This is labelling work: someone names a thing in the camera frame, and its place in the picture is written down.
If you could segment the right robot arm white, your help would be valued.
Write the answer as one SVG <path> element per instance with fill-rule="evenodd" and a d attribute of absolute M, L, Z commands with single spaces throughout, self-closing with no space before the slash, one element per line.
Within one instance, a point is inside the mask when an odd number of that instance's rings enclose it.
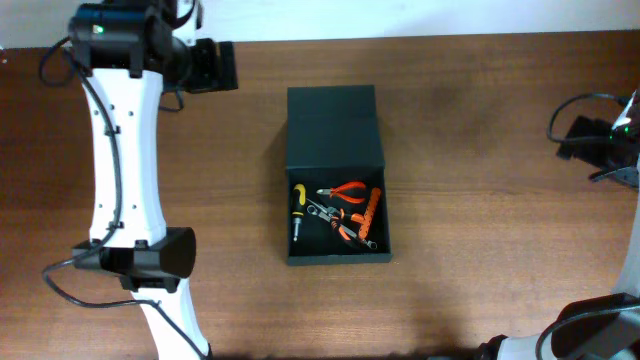
<path fill-rule="evenodd" d="M 579 116 L 563 137 L 554 135 L 556 118 L 569 105 L 606 99 L 622 107 L 618 118 Z M 577 95 L 551 115 L 547 139 L 558 145 L 556 155 L 579 159 L 597 168 L 589 180 L 609 179 L 639 189 L 639 92 L 628 97 L 605 93 Z M 481 360 L 637 359 L 639 357 L 639 216 L 634 216 L 627 254 L 618 280 L 606 296 L 566 305 L 541 333 L 528 337 L 498 335 L 472 354 Z"/>

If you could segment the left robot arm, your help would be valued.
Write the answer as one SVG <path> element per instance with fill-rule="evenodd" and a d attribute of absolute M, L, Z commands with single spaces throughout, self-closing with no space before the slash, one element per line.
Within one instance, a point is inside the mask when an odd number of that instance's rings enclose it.
<path fill-rule="evenodd" d="M 190 294 L 196 239 L 166 224 L 158 190 L 161 97 L 237 88 L 234 48 L 200 38 L 197 1 L 103 1 L 69 23 L 93 134 L 95 206 L 78 269 L 117 278 L 162 359 L 208 359 Z"/>

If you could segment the yellow black screwdriver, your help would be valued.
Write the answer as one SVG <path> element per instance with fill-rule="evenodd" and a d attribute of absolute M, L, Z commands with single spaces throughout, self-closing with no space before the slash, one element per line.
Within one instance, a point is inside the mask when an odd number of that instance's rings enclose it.
<path fill-rule="evenodd" d="M 303 184 L 296 184 L 293 187 L 291 200 L 293 241 L 297 242 L 303 218 L 305 216 L 306 188 Z"/>

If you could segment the black box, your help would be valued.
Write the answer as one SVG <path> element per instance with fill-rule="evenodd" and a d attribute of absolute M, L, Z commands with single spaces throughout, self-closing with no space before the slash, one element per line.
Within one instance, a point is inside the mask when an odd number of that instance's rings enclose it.
<path fill-rule="evenodd" d="M 293 87 L 287 92 L 286 180 L 291 266 L 386 263 L 393 257 L 386 204 L 385 160 L 372 85 Z M 316 194 L 351 181 L 366 184 L 365 201 L 350 204 Z M 305 216 L 293 241 L 291 193 L 306 188 Z M 373 188 L 382 195 L 365 240 L 358 236 Z"/>

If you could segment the red side cutters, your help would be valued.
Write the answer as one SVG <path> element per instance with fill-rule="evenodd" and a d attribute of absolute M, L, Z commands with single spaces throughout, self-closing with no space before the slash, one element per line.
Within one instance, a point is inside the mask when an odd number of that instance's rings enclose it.
<path fill-rule="evenodd" d="M 351 181 L 337 187 L 318 189 L 316 194 L 330 199 L 338 198 L 350 204 L 361 204 L 365 201 L 367 186 L 361 181 Z"/>

